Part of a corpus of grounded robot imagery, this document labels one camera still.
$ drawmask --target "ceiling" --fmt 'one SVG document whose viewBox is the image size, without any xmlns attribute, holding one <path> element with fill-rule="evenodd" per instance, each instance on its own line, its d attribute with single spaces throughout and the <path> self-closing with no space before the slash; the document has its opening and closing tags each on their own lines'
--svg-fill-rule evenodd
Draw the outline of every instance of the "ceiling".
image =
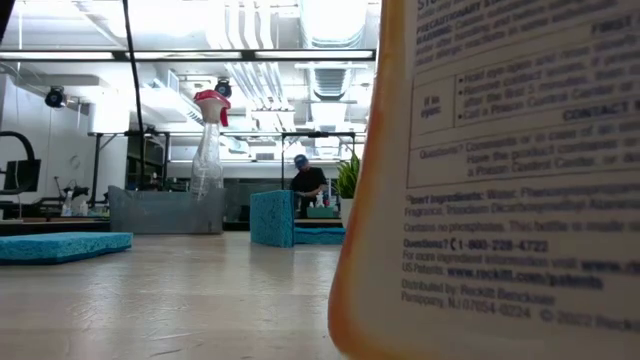
<svg viewBox="0 0 640 360">
<path fill-rule="evenodd" d="M 129 0 L 130 17 L 133 33 L 133 44 L 136 51 L 174 51 L 174 50 L 211 50 L 212 45 L 207 37 L 211 31 L 214 17 L 211 6 L 220 5 L 223 0 Z M 306 0 L 309 2 L 322 1 L 327 7 L 327 14 L 331 14 L 327 26 L 350 21 L 350 14 L 341 11 L 338 0 Z M 360 49 L 377 48 L 380 25 L 380 1 L 349 0 L 366 2 L 366 19 L 363 39 L 358 44 Z M 239 35 L 245 48 L 255 40 L 249 39 L 242 31 L 245 23 L 246 6 L 255 4 L 256 11 L 265 7 L 271 13 L 271 40 L 276 49 L 302 49 L 305 43 L 301 29 L 301 7 L 298 0 L 224 0 L 227 34 L 231 33 L 231 11 L 239 8 L 240 18 L 237 26 Z M 23 0 L 16 1 L 11 20 L 7 26 L 0 50 L 21 51 L 114 51 L 126 50 L 126 38 L 123 22 L 121 1 L 70 1 L 70 0 Z M 280 73 L 282 92 L 286 96 L 293 113 L 293 127 L 274 128 L 266 126 L 274 117 L 272 113 L 256 112 L 255 106 L 243 94 L 238 81 L 229 72 L 229 66 L 220 62 L 170 62 L 138 64 L 140 82 L 147 84 L 156 78 L 167 85 L 166 78 L 169 71 L 179 79 L 179 92 L 184 98 L 193 98 L 195 93 L 204 89 L 212 89 L 219 78 L 230 78 L 234 89 L 230 98 L 233 115 L 230 131 L 310 131 L 319 130 L 317 111 L 310 111 L 311 103 L 325 106 L 318 99 L 310 84 L 310 71 L 300 69 L 305 64 L 281 62 L 277 64 Z M 117 62 L 28 62 L 21 64 L 23 82 L 30 88 L 47 89 L 51 85 L 67 85 L 68 94 L 77 97 L 82 102 L 99 102 L 102 95 L 117 94 L 123 102 L 134 109 L 135 97 L 131 66 L 128 63 Z M 369 115 L 369 107 L 374 82 L 374 63 L 357 63 L 353 76 L 346 87 L 344 96 L 340 99 L 346 111 L 332 116 L 334 131 L 365 132 Z M 257 70 L 257 77 L 264 74 Z M 93 76 L 99 79 L 87 86 L 74 84 L 73 87 L 61 82 L 78 76 Z M 172 112 L 158 109 L 158 101 L 145 101 L 144 121 L 154 124 L 161 130 L 171 132 L 198 131 L 201 127 L 193 121 Z"/>
</svg>

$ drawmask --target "sponge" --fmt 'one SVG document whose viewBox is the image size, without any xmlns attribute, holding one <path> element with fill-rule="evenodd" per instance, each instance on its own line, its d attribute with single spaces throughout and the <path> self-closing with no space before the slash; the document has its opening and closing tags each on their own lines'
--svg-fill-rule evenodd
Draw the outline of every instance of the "sponge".
<svg viewBox="0 0 640 360">
<path fill-rule="evenodd" d="M 124 251 L 131 233 L 55 233 L 0 237 L 0 264 L 61 264 Z"/>
</svg>

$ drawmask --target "trigger sprayer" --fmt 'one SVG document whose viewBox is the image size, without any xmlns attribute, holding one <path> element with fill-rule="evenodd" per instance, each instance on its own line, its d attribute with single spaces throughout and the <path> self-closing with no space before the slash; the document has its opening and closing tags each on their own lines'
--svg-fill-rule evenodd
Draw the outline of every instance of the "trigger sprayer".
<svg viewBox="0 0 640 360">
<path fill-rule="evenodd" d="M 191 169 L 191 194 L 201 200 L 210 188 L 222 188 L 222 164 L 220 163 L 220 127 L 229 126 L 227 110 L 231 103 L 219 92 L 206 90 L 196 94 L 195 103 L 202 111 L 204 129 Z"/>
</svg>

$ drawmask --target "baseball cap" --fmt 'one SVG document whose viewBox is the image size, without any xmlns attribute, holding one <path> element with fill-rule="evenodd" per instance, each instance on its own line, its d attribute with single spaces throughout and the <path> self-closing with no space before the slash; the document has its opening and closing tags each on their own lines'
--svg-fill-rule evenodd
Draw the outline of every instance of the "baseball cap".
<svg viewBox="0 0 640 360">
<path fill-rule="evenodd" d="M 306 156 L 300 154 L 296 155 L 296 157 L 293 159 L 293 163 L 296 164 L 296 168 L 300 169 L 301 167 L 307 165 L 309 163 L 309 160 Z"/>
</svg>

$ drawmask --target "red spray nozzle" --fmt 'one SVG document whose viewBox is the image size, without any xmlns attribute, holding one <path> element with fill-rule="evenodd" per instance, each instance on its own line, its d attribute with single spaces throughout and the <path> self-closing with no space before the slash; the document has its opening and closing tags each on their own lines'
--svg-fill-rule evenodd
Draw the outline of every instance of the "red spray nozzle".
<svg viewBox="0 0 640 360">
<path fill-rule="evenodd" d="M 231 109 L 231 103 L 222 94 L 215 90 L 205 90 L 197 93 L 193 100 L 202 110 L 205 122 L 216 122 L 216 118 L 219 118 L 222 126 L 229 126 L 227 110 Z"/>
</svg>

